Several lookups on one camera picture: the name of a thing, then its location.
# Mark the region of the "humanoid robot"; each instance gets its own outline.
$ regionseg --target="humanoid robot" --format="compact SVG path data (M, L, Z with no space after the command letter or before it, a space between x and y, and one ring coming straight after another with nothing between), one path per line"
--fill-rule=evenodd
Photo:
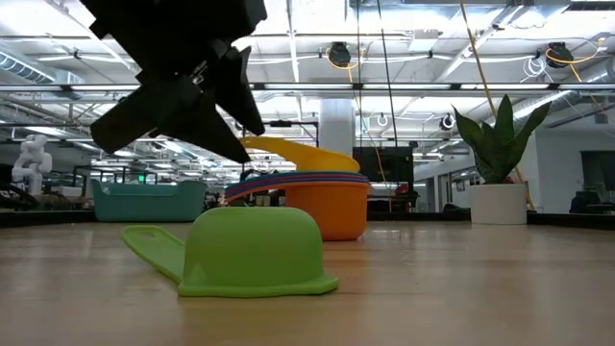
M27 136L26 141L21 143L21 154L12 167L13 183L25 190L27 181L28 192L33 196L42 192L42 175L51 172L53 164L51 154L45 153L45 144L46 136ZM28 162L30 165L25 168L24 165Z

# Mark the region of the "snake plant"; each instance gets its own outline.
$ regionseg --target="snake plant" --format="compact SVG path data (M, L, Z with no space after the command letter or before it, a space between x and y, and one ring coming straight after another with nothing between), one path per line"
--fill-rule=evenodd
M519 131L515 131L508 95L502 99L494 127L485 122L479 125L454 108L459 134L472 147L477 170L486 184L504 183L526 151L529 136L547 117L550 106L548 103L535 109Z

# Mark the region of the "ceiling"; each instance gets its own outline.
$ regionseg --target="ceiling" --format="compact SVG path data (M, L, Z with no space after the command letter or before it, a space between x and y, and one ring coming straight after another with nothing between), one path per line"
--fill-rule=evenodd
M64 70L83 79L86 84L136 84L135 74L138 66L112 38L103 44L88 36L87 27L94 17L77 0L63 1L69 16L57 11L50 4L52 0L3 0L0 2L0 51L23 57L43 71ZM251 83L348 83L348 70L333 68L319 53L326 53L334 41L343 41L358 62L358 49L363 53L360 67L351 70L353 82L386 83L387 68L391 83L480 83L480 74L475 57L468 51L467 30L456 1L438 1L439 5L406 5L406 1L382 0L382 27L375 11L376 0L362 0L359 21L360 35L357 39L357 1L346 0L265 0L268 19L261 22L250 36L238 40L239 48L251 46L252 55L248 66ZM595 57L577 64L580 71L601 63L613 55L615 50L615 12L570 12L564 11L570 2L536 0L539 7L519 7L512 13L509 22L501 30L489 30L494 20L498 20L505 9L500 1L467 1L469 24L478 37L480 57L484 75L490 83L542 83L549 78L554 81L570 81L573 77L569 68L538 68L540 73L531 77L528 64L531 57L538 54L544 61L547 44L563 41L573 52L576 59ZM289 24L293 35L289 34ZM598 42L597 34L607 33ZM384 44L387 55L384 55ZM119 61L109 51L121 58ZM461 59L455 59L462 52L469 52ZM161 54L179 54L165 49L160 42ZM297 60L291 57L296 53ZM26 85L29 82L0 71L0 84ZM35 111L25 111L18 122L34 123L68 121L70 113L83 114L80 121L91 123L113 106L113 100L124 93L90 92L83 102L74 102L50 93L14 92L0 93L10 96L4 100L5 110L0 119L17 122L11 118L15 109L12 101L31 105L46 111L45 116ZM397 135L407 137L449 137L455 132L442 132L438 123L442 116L453 112L455 106L461 112L468 112L475 118L488 114L478 114L486 105L481 93L454 96L434 94L426 90L422 97L396 95L392 98L397 122ZM519 102L528 97L515 97ZM312 121L320 115L320 100L328 98L319 92L267 93L255 92L258 108L263 120L291 119ZM96 99L105 102L96 103ZM388 124L391 116L391 99L386 93L362 97L362 112L369 123L369 133L373 137L392 137ZM571 116L574 109L552 114L556 121ZM387 119L386 125L379 125L379 118ZM553 129L562 131L597 131L614 133L612 122L591 126L586 121L574 121ZM88 137L87 128L80 132L64 129L69 137ZM292 128L267 128L267 135L303 139L305 143L315 136L314 131ZM421 143L428 150L432 142ZM197 156L212 156L200 148L183 144L183 147ZM100 158L100 153L86 148L92 156ZM160 159L166 149L152 147L151 143L136 143L129 151L143 155L143 158ZM180 166L185 169L194 167Z

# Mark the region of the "white planter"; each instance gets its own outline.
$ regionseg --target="white planter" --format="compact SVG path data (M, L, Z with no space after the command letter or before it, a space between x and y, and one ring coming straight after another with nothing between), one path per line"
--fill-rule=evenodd
M520 184L470 187L472 223L524 225L528 223L526 187Z

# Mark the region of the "desk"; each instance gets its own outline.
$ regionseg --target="desk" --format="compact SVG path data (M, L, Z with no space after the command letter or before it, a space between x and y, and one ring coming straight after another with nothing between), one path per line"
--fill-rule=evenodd
M600 214L613 214L613 213L615 213L615 205L614 204L587 205L587 209L591 213L600 213Z
M393 211L407 211L407 204L410 202L407 196L391 196ZM367 211L389 211L388 197L367 195Z
M592 345L615 340L615 233L369 223L323 296L181 298L124 225L0 232L0 345ZM189 224L166 225L185 238Z

